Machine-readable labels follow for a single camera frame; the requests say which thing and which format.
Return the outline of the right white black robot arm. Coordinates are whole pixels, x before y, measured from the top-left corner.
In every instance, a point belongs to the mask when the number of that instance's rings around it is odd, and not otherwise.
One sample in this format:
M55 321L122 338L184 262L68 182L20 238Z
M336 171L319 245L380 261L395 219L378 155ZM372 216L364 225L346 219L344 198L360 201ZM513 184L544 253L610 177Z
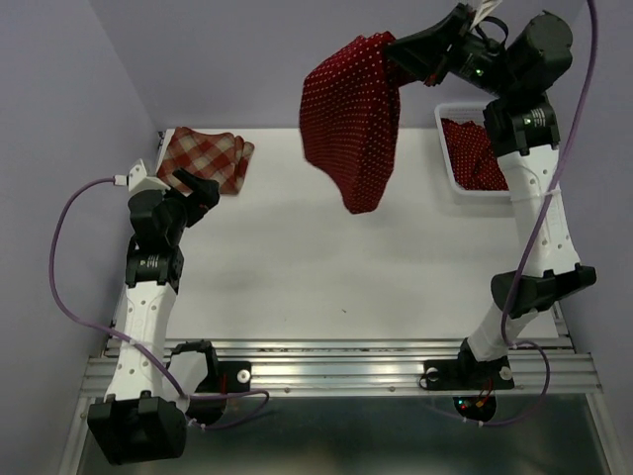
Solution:
M592 286L568 229L559 180L558 120L547 92L570 68L573 33L544 12L514 40L482 30L481 9L456 6L433 27L395 41L387 57L427 86L453 74L493 95L484 127L506 181L523 248L517 268L494 276L493 305L454 359L427 360L419 384L429 391L513 385L507 359L524 328L557 302Z

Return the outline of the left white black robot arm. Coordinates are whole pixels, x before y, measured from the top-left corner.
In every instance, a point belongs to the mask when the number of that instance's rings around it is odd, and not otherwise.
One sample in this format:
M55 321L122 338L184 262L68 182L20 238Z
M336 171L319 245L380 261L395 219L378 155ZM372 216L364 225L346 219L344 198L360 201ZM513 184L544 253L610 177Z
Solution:
M129 177L133 235L125 272L127 313L113 379L90 406L88 427L108 462L124 465L180 457L189 393L163 362L167 324L179 292L186 229L220 202L220 185L178 169L183 194L136 170Z

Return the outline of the red beige plaid skirt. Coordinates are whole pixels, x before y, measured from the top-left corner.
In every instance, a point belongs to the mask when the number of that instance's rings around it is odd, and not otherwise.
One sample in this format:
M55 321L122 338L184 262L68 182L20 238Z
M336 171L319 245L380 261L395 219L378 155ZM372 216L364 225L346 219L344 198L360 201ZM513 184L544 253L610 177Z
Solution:
M177 169L219 183L223 195L237 195L243 186L255 145L233 133L203 134L186 127L174 130L156 176L167 185L189 194L175 176Z

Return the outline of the red white polka-dot skirt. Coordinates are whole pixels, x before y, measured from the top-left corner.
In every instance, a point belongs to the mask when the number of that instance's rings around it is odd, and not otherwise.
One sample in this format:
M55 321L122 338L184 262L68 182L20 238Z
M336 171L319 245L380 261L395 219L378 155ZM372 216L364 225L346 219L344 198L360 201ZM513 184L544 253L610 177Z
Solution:
M400 71L385 56L389 32L359 36L304 80L300 134L305 159L337 187L353 215L377 209L394 171Z

